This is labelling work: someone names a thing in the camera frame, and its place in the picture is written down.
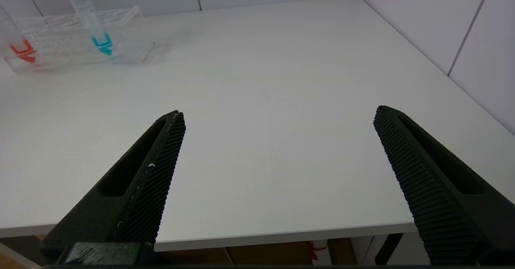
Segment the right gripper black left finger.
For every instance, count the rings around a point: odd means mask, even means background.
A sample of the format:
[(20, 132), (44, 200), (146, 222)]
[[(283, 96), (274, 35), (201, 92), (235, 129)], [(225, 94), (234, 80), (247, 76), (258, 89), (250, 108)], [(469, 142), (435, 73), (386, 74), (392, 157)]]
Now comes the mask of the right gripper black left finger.
[(182, 112), (158, 118), (41, 242), (48, 265), (155, 265), (185, 132)]

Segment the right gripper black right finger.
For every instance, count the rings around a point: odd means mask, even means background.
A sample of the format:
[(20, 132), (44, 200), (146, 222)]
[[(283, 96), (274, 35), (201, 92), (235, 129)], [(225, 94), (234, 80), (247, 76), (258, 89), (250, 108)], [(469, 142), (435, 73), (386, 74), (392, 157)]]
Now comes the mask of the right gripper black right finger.
[(511, 201), (403, 112), (373, 125), (432, 264), (514, 264)]

